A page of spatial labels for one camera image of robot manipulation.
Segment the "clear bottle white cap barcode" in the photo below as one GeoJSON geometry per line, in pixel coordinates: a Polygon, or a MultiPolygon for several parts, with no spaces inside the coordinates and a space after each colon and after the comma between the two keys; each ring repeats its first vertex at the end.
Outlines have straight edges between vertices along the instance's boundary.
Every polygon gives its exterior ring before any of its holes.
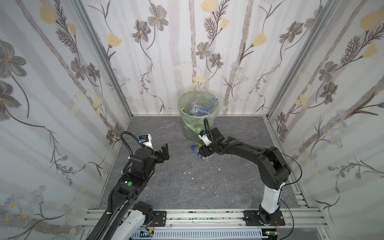
{"type": "Polygon", "coordinates": [[[207,103],[205,103],[204,108],[212,110],[219,103],[218,97],[214,96],[207,103]]]}

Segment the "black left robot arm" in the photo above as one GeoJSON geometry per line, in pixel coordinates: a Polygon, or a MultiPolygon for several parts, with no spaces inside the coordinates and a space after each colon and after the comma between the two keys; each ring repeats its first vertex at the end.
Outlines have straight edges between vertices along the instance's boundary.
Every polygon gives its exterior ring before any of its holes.
{"type": "Polygon", "coordinates": [[[169,160],[169,145],[155,151],[150,135],[136,137],[128,131],[120,133],[120,140],[129,151],[129,161],[109,193],[107,208],[89,240],[130,240],[140,227],[155,225],[153,207],[137,199],[155,173],[156,164],[169,160]]]}

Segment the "soda water bottle blue cap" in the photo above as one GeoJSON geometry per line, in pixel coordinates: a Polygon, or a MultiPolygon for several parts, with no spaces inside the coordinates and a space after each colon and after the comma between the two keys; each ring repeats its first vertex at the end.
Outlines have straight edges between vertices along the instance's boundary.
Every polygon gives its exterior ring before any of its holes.
{"type": "Polygon", "coordinates": [[[210,113],[210,110],[202,107],[201,105],[193,105],[191,108],[191,114],[195,117],[206,116],[210,113]]]}

